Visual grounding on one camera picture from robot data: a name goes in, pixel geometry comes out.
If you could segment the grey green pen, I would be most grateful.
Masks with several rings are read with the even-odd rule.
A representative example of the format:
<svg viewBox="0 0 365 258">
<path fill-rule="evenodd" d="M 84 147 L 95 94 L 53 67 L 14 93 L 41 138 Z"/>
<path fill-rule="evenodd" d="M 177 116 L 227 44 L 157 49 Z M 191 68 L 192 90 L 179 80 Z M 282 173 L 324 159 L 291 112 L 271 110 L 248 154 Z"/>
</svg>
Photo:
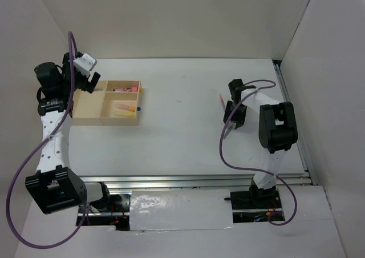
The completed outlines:
<svg viewBox="0 0 365 258">
<path fill-rule="evenodd" d="M 223 135 L 223 139 L 225 139 L 229 133 L 231 132 L 231 130 L 234 128 L 234 123 L 230 122 L 230 124 L 228 125 L 227 129 L 225 130 L 225 133 Z"/>
</svg>

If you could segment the yellow highlighter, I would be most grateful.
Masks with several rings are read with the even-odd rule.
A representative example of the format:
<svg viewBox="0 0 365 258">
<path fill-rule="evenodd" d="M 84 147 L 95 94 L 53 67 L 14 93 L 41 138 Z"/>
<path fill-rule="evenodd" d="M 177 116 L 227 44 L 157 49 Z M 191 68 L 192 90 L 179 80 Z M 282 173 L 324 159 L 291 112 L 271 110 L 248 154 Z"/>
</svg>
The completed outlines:
<svg viewBox="0 0 365 258">
<path fill-rule="evenodd" d="M 118 118 L 134 118 L 135 117 L 135 114 L 133 112 L 117 111 L 113 115 Z"/>
</svg>

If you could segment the pink capped marker bottle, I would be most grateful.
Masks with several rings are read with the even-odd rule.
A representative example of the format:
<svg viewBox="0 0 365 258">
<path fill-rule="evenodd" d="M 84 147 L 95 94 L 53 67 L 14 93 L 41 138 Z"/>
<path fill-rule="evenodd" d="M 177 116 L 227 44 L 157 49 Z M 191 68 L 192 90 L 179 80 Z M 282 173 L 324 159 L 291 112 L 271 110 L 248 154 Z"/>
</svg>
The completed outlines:
<svg viewBox="0 0 365 258">
<path fill-rule="evenodd" d="M 113 92 L 138 92 L 139 88 L 137 86 L 126 87 L 126 88 L 114 88 Z"/>
</svg>

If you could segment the pink orange highlighter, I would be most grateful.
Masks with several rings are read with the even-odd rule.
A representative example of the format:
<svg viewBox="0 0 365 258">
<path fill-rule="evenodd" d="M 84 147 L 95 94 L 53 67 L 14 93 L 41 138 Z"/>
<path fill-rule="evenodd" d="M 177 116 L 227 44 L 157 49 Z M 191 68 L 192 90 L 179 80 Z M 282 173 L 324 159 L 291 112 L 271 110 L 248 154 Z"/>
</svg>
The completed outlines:
<svg viewBox="0 0 365 258">
<path fill-rule="evenodd" d="M 136 111 L 135 106 L 130 106 L 130 105 L 126 105 L 126 104 L 117 104 L 116 108 L 121 109 L 121 110 L 131 111 L 131 112 Z"/>
</svg>

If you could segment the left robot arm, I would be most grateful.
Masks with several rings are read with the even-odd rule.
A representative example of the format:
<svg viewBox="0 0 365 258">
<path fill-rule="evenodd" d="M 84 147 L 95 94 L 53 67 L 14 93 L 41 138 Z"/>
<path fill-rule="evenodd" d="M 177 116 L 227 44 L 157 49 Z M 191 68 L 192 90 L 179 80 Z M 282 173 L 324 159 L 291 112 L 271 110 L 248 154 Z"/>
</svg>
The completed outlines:
<svg viewBox="0 0 365 258">
<path fill-rule="evenodd" d="M 100 78 L 97 72 L 90 73 L 97 64 L 90 55 L 77 52 L 72 61 L 73 70 L 70 62 L 70 55 L 65 53 L 61 66 L 45 62 L 34 69 L 40 83 L 36 98 L 45 144 L 41 147 L 36 173 L 25 179 L 25 187 L 44 214 L 85 203 L 100 212 L 112 207 L 113 198 L 103 182 L 87 186 L 70 168 L 71 91 L 92 93 Z"/>
</svg>

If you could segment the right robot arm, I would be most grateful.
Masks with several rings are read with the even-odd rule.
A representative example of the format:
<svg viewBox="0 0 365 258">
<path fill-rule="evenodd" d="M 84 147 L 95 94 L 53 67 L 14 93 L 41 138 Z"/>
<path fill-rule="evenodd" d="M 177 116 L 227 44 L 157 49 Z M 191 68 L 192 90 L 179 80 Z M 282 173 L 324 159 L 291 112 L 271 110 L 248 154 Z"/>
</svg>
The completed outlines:
<svg viewBox="0 0 365 258">
<path fill-rule="evenodd" d="M 271 85 L 256 87 L 254 83 L 258 83 L 258 80 L 245 84 L 242 79 L 233 79 L 228 84 L 231 100 L 225 106 L 224 129 L 220 139 L 222 144 L 230 124 L 234 129 L 244 125 L 248 108 L 258 113 L 258 140 L 266 154 L 263 165 L 252 168 L 255 175 L 249 187 L 249 201 L 256 208 L 263 207 L 274 197 L 282 160 L 298 140 L 293 104 L 263 94 L 261 90 L 273 88 L 276 83 L 266 79 L 262 81 Z"/>
</svg>

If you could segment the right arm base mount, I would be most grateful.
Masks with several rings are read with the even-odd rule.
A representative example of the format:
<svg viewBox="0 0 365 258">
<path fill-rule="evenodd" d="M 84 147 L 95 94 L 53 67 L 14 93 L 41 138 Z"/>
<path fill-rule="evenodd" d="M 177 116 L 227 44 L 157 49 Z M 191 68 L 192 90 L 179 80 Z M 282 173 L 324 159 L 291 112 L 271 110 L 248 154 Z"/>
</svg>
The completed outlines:
<svg viewBox="0 0 365 258">
<path fill-rule="evenodd" d="M 271 221 L 285 220 L 278 191 L 273 197 L 264 201 L 251 201 L 248 191 L 231 192 L 224 200 L 231 203 L 235 224 L 267 222 L 270 215 Z"/>
</svg>

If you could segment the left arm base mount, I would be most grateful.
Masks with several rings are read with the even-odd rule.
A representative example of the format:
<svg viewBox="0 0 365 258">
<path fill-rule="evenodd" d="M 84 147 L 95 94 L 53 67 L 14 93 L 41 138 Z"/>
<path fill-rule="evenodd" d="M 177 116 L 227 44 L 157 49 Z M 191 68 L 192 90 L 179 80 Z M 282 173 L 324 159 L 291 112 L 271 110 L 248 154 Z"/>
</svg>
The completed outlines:
<svg viewBox="0 0 365 258">
<path fill-rule="evenodd" d="M 130 194 L 110 195 L 108 199 L 91 202 L 82 226 L 112 227 L 117 231 L 129 231 Z"/>
</svg>

